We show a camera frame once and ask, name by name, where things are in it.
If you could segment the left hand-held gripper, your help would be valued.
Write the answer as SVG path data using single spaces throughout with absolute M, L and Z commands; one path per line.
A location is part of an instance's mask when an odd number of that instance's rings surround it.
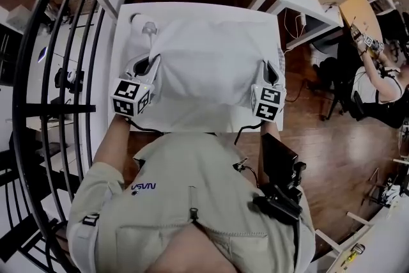
M 110 101 L 114 114 L 134 118 L 152 103 L 157 90 L 155 83 L 160 60 L 158 54 L 149 64 L 149 54 L 141 54 L 125 65 L 124 76 L 132 79 L 117 77 L 110 80 Z

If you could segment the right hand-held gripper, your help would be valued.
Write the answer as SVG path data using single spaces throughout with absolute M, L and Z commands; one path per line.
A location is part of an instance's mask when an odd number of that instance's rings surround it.
M 279 66 L 262 61 L 260 84 L 251 85 L 250 105 L 253 116 L 270 122 L 282 122 L 286 98 L 285 76 Z

